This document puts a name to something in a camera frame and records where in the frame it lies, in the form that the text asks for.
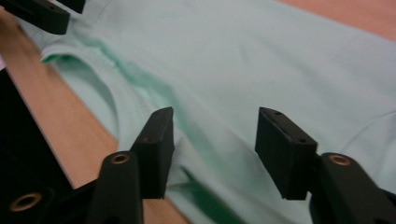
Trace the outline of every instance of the t-shirt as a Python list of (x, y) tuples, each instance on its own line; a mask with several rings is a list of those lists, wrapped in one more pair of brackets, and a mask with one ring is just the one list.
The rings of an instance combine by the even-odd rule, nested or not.
[(396, 191), (396, 43), (268, 0), (91, 0), (66, 35), (21, 23), (119, 150), (175, 109), (167, 196), (192, 223), (311, 222), (254, 151), (260, 106)]

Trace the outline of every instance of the wooden surface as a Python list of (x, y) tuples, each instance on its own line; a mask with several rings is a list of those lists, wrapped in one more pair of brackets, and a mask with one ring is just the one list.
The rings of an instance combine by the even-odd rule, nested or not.
[[(395, 0), (282, 1), (396, 41)], [(1, 8), (0, 55), (72, 185), (77, 188), (95, 179), (117, 141), (59, 75), (39, 62), (38, 50)], [(146, 223), (187, 223), (168, 200), (145, 200), (144, 209)]]
[(396, 41), (395, 0), (281, 0), (281, 2)]

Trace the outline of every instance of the black clamp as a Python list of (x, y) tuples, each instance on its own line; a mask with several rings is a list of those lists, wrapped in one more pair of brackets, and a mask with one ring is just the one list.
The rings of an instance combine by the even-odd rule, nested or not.
[[(85, 5), (85, 0), (58, 0), (58, 2), (77, 13), (82, 13)], [(70, 14), (48, 0), (0, 0), (0, 6), (51, 34), (66, 34)]]
[(260, 108), (255, 150), (287, 200), (305, 200), (315, 224), (395, 224), (395, 195), (378, 188), (359, 164), (317, 142), (284, 114)]
[(142, 199), (164, 198), (174, 146), (172, 107), (151, 114), (129, 151), (72, 189), (26, 105), (0, 72), (0, 223), (143, 223)]

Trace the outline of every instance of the mint green shirt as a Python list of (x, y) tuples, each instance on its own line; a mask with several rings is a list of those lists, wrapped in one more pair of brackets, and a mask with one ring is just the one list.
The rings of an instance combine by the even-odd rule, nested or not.
[(91, 0), (67, 35), (22, 23), (128, 150), (175, 109), (167, 195), (192, 223), (310, 223), (254, 152), (260, 106), (396, 192), (396, 44), (268, 0)]

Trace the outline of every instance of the brass insert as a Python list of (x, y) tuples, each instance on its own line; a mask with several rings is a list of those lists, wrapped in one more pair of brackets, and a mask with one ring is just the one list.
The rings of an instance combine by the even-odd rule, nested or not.
[(122, 164), (129, 160), (129, 156), (127, 154), (118, 154), (111, 158), (111, 162), (113, 164)]
[(331, 155), (330, 160), (332, 160), (334, 163), (337, 163), (338, 165), (350, 165), (350, 160), (340, 155)]
[(9, 210), (12, 212), (24, 211), (39, 203), (41, 198), (41, 194), (37, 192), (22, 195), (17, 200), (12, 202), (12, 204), (9, 206)]

